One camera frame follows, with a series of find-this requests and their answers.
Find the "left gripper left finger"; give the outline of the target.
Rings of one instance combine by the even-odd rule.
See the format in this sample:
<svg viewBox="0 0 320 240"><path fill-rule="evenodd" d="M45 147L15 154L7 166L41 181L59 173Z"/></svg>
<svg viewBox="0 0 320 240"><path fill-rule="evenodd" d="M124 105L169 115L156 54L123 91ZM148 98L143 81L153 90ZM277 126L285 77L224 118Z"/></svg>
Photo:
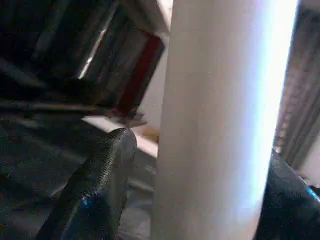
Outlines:
<svg viewBox="0 0 320 240"><path fill-rule="evenodd" d="M136 150L137 139L129 128L103 137L68 180L37 239L114 240Z"/></svg>

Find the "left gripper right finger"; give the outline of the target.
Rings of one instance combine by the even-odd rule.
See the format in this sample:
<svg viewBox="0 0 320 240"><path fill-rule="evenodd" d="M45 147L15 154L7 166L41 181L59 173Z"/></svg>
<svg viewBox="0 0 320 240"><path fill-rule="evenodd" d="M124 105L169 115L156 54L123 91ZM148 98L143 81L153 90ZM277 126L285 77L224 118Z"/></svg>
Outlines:
<svg viewBox="0 0 320 240"><path fill-rule="evenodd" d="M256 239L319 238L320 198L273 150Z"/></svg>

